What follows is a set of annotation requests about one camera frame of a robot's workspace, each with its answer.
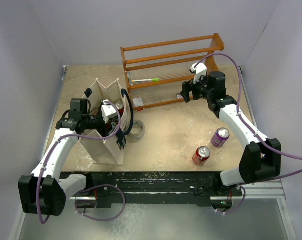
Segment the beige canvas tote bag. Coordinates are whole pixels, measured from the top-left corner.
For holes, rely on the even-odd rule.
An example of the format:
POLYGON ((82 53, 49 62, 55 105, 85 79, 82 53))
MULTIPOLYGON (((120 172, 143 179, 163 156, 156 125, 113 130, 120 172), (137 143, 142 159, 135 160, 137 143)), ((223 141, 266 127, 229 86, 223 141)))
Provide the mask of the beige canvas tote bag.
POLYGON ((102 100, 110 100, 115 105, 116 101, 122 101, 124 112, 121 116, 120 129, 115 136, 104 139, 81 139, 81 145, 86 149, 90 157, 98 164, 122 165, 124 158, 125 136, 128 135, 133 126, 133 107, 125 89, 121 88, 119 80, 115 80, 107 87, 95 80, 89 87, 91 93, 85 93, 85 97, 91 102, 92 110, 101 113, 97 108, 102 100))

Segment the purple soda can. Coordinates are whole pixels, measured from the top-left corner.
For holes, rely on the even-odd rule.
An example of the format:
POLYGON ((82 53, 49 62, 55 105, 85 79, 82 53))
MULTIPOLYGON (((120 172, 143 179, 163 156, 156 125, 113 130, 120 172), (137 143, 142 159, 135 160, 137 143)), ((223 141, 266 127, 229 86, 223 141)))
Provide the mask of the purple soda can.
POLYGON ((229 139, 230 133, 226 128, 218 128, 213 137, 211 138, 211 144, 217 148, 222 147, 229 139))

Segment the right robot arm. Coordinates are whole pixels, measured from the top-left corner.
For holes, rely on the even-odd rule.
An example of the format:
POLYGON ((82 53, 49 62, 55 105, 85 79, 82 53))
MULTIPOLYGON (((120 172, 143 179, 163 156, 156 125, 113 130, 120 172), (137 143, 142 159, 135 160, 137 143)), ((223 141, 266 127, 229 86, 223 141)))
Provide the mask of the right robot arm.
POLYGON ((281 157, 271 148, 280 150, 280 142, 275 138, 269 139, 248 121, 237 107, 236 100, 226 93, 224 73, 213 71, 198 81, 185 81, 180 94, 187 103, 205 99, 208 108, 230 128, 244 148, 239 166, 222 171, 220 179, 213 183, 217 195, 226 195, 232 185, 251 184, 279 176, 281 157))

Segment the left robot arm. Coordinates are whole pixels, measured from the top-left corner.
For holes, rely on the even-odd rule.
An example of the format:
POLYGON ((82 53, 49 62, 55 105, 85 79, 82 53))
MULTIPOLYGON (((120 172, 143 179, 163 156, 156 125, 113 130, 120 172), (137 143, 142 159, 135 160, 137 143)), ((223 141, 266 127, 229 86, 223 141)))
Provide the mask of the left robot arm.
POLYGON ((18 191, 24 213, 38 217, 59 216, 70 197, 77 193, 88 196, 93 192, 93 183, 83 174, 71 174, 66 179, 59 179, 76 142, 80 138, 90 139, 83 132, 96 130, 105 126, 110 118, 120 117, 118 109, 108 100, 102 102, 99 116, 92 115, 90 107, 88 99, 71 99, 69 109, 56 123, 53 140, 43 158, 30 175, 19 178, 18 191))

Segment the red cola can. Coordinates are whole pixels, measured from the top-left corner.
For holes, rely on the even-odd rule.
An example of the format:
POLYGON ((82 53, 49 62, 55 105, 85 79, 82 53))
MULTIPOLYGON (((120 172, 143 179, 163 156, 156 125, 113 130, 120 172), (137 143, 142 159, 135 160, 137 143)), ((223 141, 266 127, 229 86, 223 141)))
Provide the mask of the red cola can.
POLYGON ((196 165, 202 165, 210 158, 210 150, 206 146, 200 146, 193 154, 192 160, 196 165))
POLYGON ((120 115, 123 115, 124 112, 124 105, 122 103, 122 101, 118 100, 115 102, 115 107, 118 109, 120 115))

